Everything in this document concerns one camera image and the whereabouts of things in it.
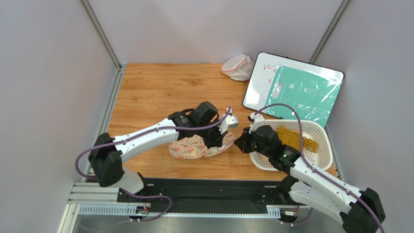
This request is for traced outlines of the floral mesh laundry bag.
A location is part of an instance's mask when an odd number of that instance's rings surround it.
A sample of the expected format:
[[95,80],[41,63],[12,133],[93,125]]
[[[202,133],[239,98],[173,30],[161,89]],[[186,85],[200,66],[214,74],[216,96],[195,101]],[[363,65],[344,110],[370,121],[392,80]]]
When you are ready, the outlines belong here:
[[233,133],[227,133],[222,141],[221,147],[208,148],[200,136],[184,138],[168,144],[168,151],[172,158],[177,160],[196,160],[216,156],[229,149],[236,137]]

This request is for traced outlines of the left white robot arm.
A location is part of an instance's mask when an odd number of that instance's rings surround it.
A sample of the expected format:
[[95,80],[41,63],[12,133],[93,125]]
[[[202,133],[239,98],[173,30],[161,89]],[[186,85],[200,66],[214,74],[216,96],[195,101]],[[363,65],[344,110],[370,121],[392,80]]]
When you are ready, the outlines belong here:
[[125,162],[157,146],[195,135],[202,138],[207,148],[220,148],[228,129],[237,125],[231,107],[219,116],[217,108],[204,101],[196,108],[174,112],[161,122],[133,133],[115,137],[109,133],[99,135],[88,150],[88,161],[100,187],[116,186],[136,194],[145,187],[144,181],[138,173],[125,168]]

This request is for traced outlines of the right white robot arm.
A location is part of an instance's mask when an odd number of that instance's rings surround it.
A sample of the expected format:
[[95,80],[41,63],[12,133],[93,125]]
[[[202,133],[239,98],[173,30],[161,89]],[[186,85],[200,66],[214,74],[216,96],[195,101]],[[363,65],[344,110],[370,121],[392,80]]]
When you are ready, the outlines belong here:
[[285,172],[282,184],[293,201],[331,217],[347,233],[383,233],[386,215],[379,194],[342,182],[305,157],[302,126],[296,141],[294,147],[270,125],[252,124],[234,144],[243,153],[265,156],[276,170]]

